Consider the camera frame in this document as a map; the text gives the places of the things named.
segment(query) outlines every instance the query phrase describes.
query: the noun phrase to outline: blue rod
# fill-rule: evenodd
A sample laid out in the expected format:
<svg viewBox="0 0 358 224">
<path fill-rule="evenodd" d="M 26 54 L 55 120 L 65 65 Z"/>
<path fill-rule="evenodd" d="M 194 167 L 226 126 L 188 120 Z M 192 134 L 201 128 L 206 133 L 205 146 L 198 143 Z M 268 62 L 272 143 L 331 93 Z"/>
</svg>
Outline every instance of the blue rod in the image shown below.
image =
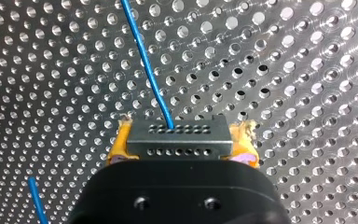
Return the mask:
<svg viewBox="0 0 358 224">
<path fill-rule="evenodd" d="M 43 211 L 43 204 L 39 198 L 39 191 L 37 190 L 36 181 L 34 177 L 28 178 L 28 186 L 31 191 L 32 200 L 34 201 L 34 207 L 36 209 L 37 216 L 41 224 L 48 224 L 48 219 Z"/>
<path fill-rule="evenodd" d="M 157 84 L 156 78 L 153 74 L 153 68 L 149 61 L 149 57 L 147 56 L 147 51 L 145 49 L 144 42 L 142 41 L 141 33 L 139 32 L 138 26 L 136 25 L 135 18 L 133 18 L 132 13 L 131 13 L 130 2 L 129 2 L 129 0 L 121 0 L 121 5 L 124 8 L 124 12 L 126 14 L 127 21 L 130 24 L 130 28 L 131 28 L 133 37 L 136 40 L 136 45 L 138 46 L 138 50 L 141 54 L 142 61 L 144 62 L 147 78 L 150 81 L 153 93 L 156 96 L 159 107 L 161 107 L 161 111 L 162 111 L 162 114 L 164 115 L 165 120 L 167 121 L 168 128 L 173 129 L 174 125 L 173 125 L 173 120 L 172 120 L 172 117 L 170 114 L 170 109 L 167 107 L 164 99 L 159 94 L 158 84 Z"/>
</svg>

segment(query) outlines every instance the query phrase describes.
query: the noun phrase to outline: perforated metal sheet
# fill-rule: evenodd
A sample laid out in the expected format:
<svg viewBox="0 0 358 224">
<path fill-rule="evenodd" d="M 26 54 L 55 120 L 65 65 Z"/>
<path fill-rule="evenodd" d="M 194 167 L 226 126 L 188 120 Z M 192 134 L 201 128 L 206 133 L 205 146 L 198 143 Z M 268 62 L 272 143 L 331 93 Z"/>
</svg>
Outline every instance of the perforated metal sheet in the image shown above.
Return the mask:
<svg viewBox="0 0 358 224">
<path fill-rule="evenodd" d="M 292 222 L 358 223 L 358 1 L 131 4 L 177 119 L 256 120 Z M 37 223 L 29 175 L 65 222 L 119 114 L 161 118 L 132 40 L 119 1 L 0 0 L 0 223 Z"/>
</svg>

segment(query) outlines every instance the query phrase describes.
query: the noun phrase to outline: screw hole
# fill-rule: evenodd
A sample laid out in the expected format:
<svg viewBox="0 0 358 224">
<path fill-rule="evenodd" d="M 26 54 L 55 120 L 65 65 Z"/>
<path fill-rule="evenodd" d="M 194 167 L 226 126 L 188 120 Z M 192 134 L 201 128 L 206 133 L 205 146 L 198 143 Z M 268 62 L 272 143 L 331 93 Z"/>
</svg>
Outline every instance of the screw hole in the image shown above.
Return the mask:
<svg viewBox="0 0 358 224">
<path fill-rule="evenodd" d="M 140 211 L 144 211 L 150 206 L 150 202 L 146 197 L 138 197 L 135 199 L 133 206 Z"/>
<path fill-rule="evenodd" d="M 204 201 L 204 206 L 208 210 L 218 210 L 222 205 L 220 201 L 215 198 L 207 198 Z"/>
</svg>

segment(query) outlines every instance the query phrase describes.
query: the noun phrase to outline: small metal block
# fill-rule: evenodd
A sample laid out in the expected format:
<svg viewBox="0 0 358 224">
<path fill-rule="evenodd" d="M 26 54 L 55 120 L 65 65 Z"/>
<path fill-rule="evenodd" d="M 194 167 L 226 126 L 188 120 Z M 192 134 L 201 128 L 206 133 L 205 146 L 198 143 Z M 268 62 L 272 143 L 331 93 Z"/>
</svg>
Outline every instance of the small metal block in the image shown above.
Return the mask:
<svg viewBox="0 0 358 224">
<path fill-rule="evenodd" d="M 167 129 L 163 120 L 136 120 L 127 150 L 142 160 L 216 160 L 231 154 L 232 140 L 224 116 L 177 120 L 174 129 Z"/>
</svg>

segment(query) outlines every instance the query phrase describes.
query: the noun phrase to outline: metal part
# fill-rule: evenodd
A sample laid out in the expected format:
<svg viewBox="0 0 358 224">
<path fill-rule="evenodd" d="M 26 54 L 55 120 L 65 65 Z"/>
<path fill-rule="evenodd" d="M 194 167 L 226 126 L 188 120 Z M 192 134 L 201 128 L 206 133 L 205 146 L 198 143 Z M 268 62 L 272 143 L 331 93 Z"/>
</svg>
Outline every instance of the metal part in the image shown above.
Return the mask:
<svg viewBox="0 0 358 224">
<path fill-rule="evenodd" d="M 177 119 L 256 120 L 292 221 L 358 224 L 358 0 L 131 5 Z M 119 115 L 161 118 L 132 40 L 119 1 L 0 0 L 0 223 L 36 223 L 30 175 L 64 223 Z"/>
<path fill-rule="evenodd" d="M 127 151 L 141 160 L 217 160 L 232 152 L 226 118 L 177 120 L 167 129 L 163 120 L 136 120 L 127 140 Z"/>
<path fill-rule="evenodd" d="M 108 224 L 112 217 L 128 224 L 290 223 L 261 172 L 219 160 L 133 160 L 103 168 L 83 188 L 68 223 Z"/>
</svg>

